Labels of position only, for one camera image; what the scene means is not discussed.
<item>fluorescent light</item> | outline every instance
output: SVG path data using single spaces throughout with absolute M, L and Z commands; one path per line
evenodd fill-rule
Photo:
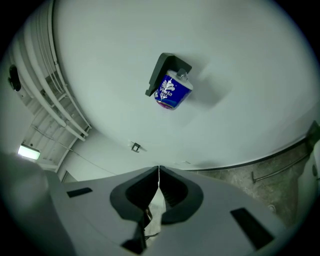
M 40 151 L 32 147 L 21 144 L 18 154 L 26 158 L 37 160 L 40 156 Z

